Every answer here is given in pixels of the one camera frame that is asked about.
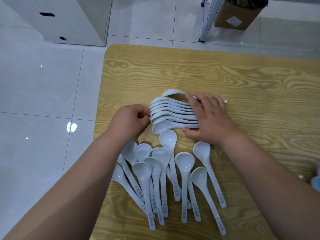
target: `cardboard box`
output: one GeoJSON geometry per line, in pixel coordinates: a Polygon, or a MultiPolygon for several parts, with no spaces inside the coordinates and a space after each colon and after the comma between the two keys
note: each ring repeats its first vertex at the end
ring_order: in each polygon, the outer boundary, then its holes
{"type": "Polygon", "coordinates": [[[247,9],[226,1],[214,22],[215,27],[246,30],[263,8],[247,9]]]}

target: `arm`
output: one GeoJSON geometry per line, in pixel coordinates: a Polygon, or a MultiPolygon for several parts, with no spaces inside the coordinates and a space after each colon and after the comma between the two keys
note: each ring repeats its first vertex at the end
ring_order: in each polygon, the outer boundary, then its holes
{"type": "Polygon", "coordinates": [[[89,239],[122,148],[149,123],[146,107],[120,108],[107,130],[3,240],[89,239]]]}
{"type": "Polygon", "coordinates": [[[219,96],[186,93],[198,131],[186,136],[220,146],[229,156],[271,230],[279,239],[317,239],[320,235],[320,193],[300,180],[250,137],[238,131],[219,96]]]}

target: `wood grain pattern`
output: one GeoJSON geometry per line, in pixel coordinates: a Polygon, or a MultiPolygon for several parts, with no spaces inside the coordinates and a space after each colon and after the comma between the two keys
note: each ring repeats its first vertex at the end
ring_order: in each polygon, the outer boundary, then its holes
{"type": "MultiPolygon", "coordinates": [[[[105,54],[94,139],[123,105],[150,102],[168,88],[209,92],[228,100],[227,110],[239,128],[306,181],[320,164],[320,62],[212,51],[112,45],[105,54]]],[[[159,136],[151,125],[137,139],[152,147],[159,136]]],[[[195,141],[180,129],[175,155],[192,153],[195,141]]],[[[209,205],[197,187],[201,222],[192,210],[181,222],[167,182],[169,218],[150,231],[144,213],[116,182],[110,184],[91,240],[102,239],[275,239],[226,154],[211,148],[211,164],[226,199],[222,209],[208,188],[226,228],[222,237],[209,205]]],[[[194,168],[202,166],[196,159],[194,168]]]]}

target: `forearm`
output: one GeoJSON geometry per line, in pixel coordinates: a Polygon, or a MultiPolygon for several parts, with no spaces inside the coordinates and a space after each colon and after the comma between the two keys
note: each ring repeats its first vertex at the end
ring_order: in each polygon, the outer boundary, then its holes
{"type": "Polygon", "coordinates": [[[222,149],[279,239],[318,237],[318,192],[242,133],[228,139],[222,149]]]}
{"type": "Polygon", "coordinates": [[[4,239],[89,239],[123,146],[102,134],[4,239]]]}

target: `hand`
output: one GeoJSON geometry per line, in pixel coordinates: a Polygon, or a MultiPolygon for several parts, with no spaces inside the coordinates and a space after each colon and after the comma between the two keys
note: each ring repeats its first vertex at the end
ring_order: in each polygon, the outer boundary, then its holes
{"type": "Polygon", "coordinates": [[[126,105],[114,114],[105,133],[126,145],[149,124],[150,109],[141,104],[126,105]]]}
{"type": "Polygon", "coordinates": [[[229,137],[238,133],[235,123],[227,114],[226,105],[221,97],[204,92],[194,94],[201,100],[202,108],[189,92],[185,94],[199,123],[199,130],[182,129],[186,137],[222,146],[229,137]]]}

